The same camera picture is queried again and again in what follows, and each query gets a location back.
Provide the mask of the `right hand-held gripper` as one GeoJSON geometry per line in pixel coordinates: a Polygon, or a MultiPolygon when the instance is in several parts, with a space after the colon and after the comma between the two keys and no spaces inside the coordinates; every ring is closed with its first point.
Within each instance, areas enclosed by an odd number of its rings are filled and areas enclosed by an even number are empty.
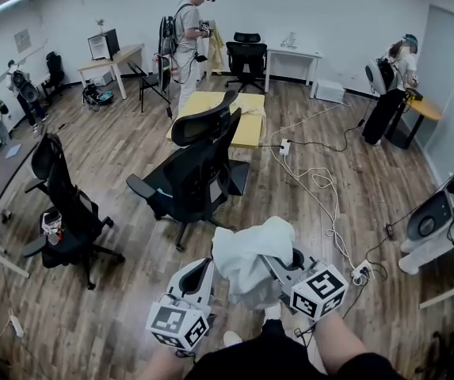
{"type": "Polygon", "coordinates": [[[347,280],[334,265],[312,256],[308,249],[293,247],[289,262],[265,249],[259,256],[272,279],[260,307],[282,302],[291,314],[320,320],[343,303],[349,288],[347,280]]]}

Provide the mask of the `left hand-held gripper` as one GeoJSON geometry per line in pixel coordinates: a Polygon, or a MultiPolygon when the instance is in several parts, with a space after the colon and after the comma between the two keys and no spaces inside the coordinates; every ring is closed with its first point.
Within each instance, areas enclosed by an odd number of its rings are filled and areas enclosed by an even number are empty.
{"type": "Polygon", "coordinates": [[[214,319],[211,308],[215,265],[202,258],[171,277],[161,298],[153,302],[146,330],[169,348],[191,352],[208,334],[214,319]]]}

